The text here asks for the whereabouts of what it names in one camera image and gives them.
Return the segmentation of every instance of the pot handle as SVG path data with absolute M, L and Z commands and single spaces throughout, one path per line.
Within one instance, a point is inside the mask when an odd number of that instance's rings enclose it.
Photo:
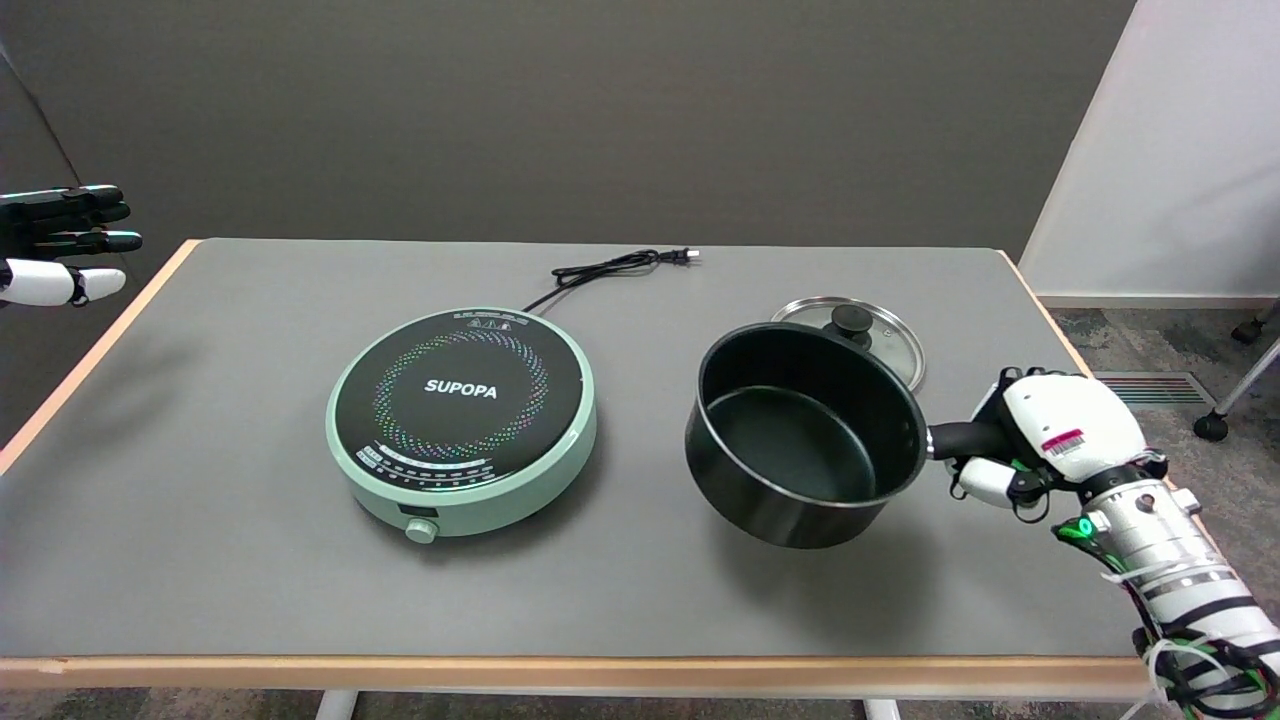
M 1000 425 L 989 423 L 942 423 L 929 425 L 929 460 L 952 457 L 1004 456 L 1009 454 L 1009 438 Z

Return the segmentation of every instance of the supopa logo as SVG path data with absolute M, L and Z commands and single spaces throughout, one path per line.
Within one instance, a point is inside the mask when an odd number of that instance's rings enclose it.
M 426 392 L 443 392 L 448 395 L 467 395 L 471 397 L 490 397 L 498 400 L 498 388 L 479 383 L 460 383 L 454 380 L 426 380 Z

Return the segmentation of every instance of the induction cooktop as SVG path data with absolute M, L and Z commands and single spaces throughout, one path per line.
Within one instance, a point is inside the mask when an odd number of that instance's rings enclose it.
M 547 320 L 449 310 L 356 357 L 325 424 L 360 505 L 429 543 L 495 530 L 559 496 L 591 454 L 595 388 L 582 348 Z

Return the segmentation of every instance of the lid knob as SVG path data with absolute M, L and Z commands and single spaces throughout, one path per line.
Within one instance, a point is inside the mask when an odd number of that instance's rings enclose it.
M 867 350 L 872 346 L 872 324 L 876 319 L 865 307 L 858 305 L 836 305 L 831 309 L 831 322 L 822 329 L 854 341 Z

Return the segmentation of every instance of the carpet floor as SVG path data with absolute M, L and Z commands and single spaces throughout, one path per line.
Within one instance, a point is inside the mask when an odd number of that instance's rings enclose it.
M 1094 370 L 1190 372 L 1224 397 L 1275 337 L 1244 347 L 1230 331 L 1248 313 L 1210 310 L 1061 310 L 1053 316 Z M 1280 618 L 1280 366 L 1253 386 L 1219 445 L 1192 434 L 1201 407 L 1140 410 L 1148 442 L 1170 456 L 1171 477 L 1190 487 L 1233 565 L 1272 618 Z M 29 720 L 294 719 L 315 715 L 317 692 L 125 688 L 0 692 L 0 717 Z M 1124 705 L 1055 702 L 902 702 L 906 720 L 1112 720 Z M 539 698 L 361 693 L 357 720 L 849 720 L 846 701 Z M 1179 717 L 1144 707 L 1139 720 Z

